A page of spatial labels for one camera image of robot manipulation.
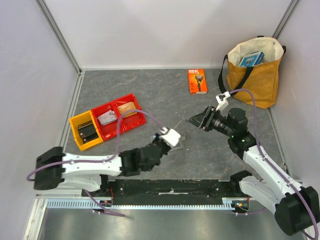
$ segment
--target black bag handle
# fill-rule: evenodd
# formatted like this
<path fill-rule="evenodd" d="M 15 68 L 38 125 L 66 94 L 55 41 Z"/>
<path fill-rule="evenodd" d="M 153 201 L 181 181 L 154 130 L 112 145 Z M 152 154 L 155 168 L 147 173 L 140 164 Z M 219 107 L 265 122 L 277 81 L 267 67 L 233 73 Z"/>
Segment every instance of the black bag handle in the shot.
<path fill-rule="evenodd" d="M 226 87 L 225 87 L 225 85 L 224 85 L 224 80 L 222 79 L 222 72 L 223 72 L 223 70 L 224 70 L 224 64 L 225 64 L 225 61 L 226 61 L 227 59 L 228 59 L 228 55 L 225 55 L 225 56 L 224 56 L 224 59 L 223 59 L 222 67 L 221 67 L 221 72 L 220 72 L 220 75 L 219 75 L 219 77 L 218 77 L 218 85 L 219 85 L 219 89 L 220 89 L 220 91 L 221 91 L 222 94 L 227 91 L 227 90 L 226 90 Z M 249 76 L 250 76 L 250 74 L 251 74 L 251 72 L 252 72 L 253 69 L 254 69 L 253 66 L 248 66 L 248 67 L 246 68 L 245 74 L 244 74 L 242 80 L 239 82 L 238 86 L 236 86 L 234 90 L 240 89 L 240 88 L 243 87 L 243 85 L 245 84 L 245 82 L 246 82 L 247 79 L 249 78 Z"/>

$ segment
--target yellow tote bag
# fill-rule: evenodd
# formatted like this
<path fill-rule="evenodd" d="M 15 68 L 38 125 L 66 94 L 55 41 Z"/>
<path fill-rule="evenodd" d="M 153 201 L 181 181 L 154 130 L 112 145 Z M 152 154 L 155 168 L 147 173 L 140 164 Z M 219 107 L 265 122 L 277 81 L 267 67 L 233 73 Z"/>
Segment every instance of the yellow tote bag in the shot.
<path fill-rule="evenodd" d="M 244 56 L 257 51 L 264 53 L 261 64 L 251 67 L 238 66 Z M 279 81 L 278 69 L 285 52 L 286 46 L 281 46 L 272 37 L 261 36 L 239 43 L 224 56 L 221 72 L 218 77 L 220 91 L 222 93 L 226 91 L 222 73 L 225 60 L 228 59 L 229 73 L 226 79 L 230 89 L 248 89 L 253 93 L 257 107 L 262 109 L 271 107 L 276 103 Z M 249 93 L 240 91 L 233 95 L 235 99 L 253 105 Z"/>

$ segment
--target gray floor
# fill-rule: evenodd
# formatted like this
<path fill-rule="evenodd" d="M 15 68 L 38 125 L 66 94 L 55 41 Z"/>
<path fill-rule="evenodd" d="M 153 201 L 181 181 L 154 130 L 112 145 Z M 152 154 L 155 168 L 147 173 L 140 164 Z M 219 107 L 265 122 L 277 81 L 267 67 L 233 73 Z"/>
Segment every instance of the gray floor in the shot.
<path fill-rule="evenodd" d="M 191 95 L 189 93 L 186 69 L 155 70 L 103 70 L 86 71 L 75 114 L 107 103 L 113 99 L 133 93 L 141 108 L 154 115 L 165 126 L 173 128 L 183 118 L 201 113 L 206 106 L 216 106 L 215 95 L 219 94 L 219 69 L 206 69 L 208 93 Z M 229 100 L 229 107 L 222 114 L 228 114 L 232 107 L 242 108 L 249 119 L 249 129 L 253 132 L 253 107 L 236 99 Z M 261 144 L 269 156 L 283 167 L 278 144 L 267 110 L 257 111 L 258 134 Z M 147 123 L 121 135 L 121 150 L 142 147 L 150 142 L 150 136 L 157 132 L 151 119 Z M 241 170 L 255 172 L 231 152 L 227 137 L 221 133 L 204 132 L 182 122 L 178 132 L 185 133 L 184 149 L 172 151 L 161 159 L 161 165 L 151 172 L 143 172 L 135 179 L 221 179 Z M 113 154 L 115 139 L 103 142 L 86 151 L 80 151 L 69 135 L 66 152 L 82 155 Z"/>
<path fill-rule="evenodd" d="M 250 208 L 262 206 L 254 201 Z M 118 210 L 127 217 L 89 209 L 47 209 L 38 240 L 305 240 L 285 235 L 269 211 L 236 217 L 219 210 Z"/>

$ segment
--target metal base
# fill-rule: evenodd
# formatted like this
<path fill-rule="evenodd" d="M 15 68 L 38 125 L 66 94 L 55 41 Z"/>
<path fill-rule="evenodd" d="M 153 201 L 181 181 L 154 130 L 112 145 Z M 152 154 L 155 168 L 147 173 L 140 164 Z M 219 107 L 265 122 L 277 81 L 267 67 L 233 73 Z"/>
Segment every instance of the metal base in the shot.
<path fill-rule="evenodd" d="M 251 202 L 250 209 L 262 206 Z M 274 216 L 264 211 L 235 216 L 216 210 L 116 210 L 127 217 L 98 215 L 89 209 L 46 210 L 38 240 L 303 240 L 285 235 Z"/>

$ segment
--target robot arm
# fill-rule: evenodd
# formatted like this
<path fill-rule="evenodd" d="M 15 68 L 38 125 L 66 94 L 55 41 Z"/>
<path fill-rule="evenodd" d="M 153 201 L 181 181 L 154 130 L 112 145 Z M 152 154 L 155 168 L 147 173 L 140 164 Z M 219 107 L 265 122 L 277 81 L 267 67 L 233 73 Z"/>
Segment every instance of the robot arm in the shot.
<path fill-rule="evenodd" d="M 309 205 L 317 223 L 320 222 L 319 197 L 317 191 L 300 183 L 286 174 L 260 146 L 261 155 L 255 137 L 248 131 L 246 112 L 232 108 L 227 116 L 221 116 L 220 110 L 227 105 L 229 92 L 217 95 L 218 107 L 208 106 L 204 112 L 187 119 L 187 122 L 208 132 L 216 130 L 228 136 L 230 149 L 245 161 L 263 178 L 258 181 L 248 171 L 241 171 L 231 176 L 235 190 L 256 199 L 275 217 L 280 228 L 293 235 L 313 225 L 312 220 L 301 199 L 293 189 L 294 186 Z"/>
<path fill-rule="evenodd" d="M 101 186 L 100 175 L 130 177 L 139 175 L 141 171 L 151 171 L 155 165 L 160 164 L 161 157 L 167 155 L 169 150 L 178 144 L 180 137 L 174 129 L 164 127 L 161 134 L 155 134 L 152 143 L 120 152 L 110 161 L 108 159 L 113 155 L 75 155 L 63 153 L 62 147 L 53 147 L 37 158 L 36 168 L 56 162 L 66 162 L 66 164 L 38 171 L 35 174 L 34 189 L 73 187 L 86 189 L 89 192 L 97 191 Z"/>

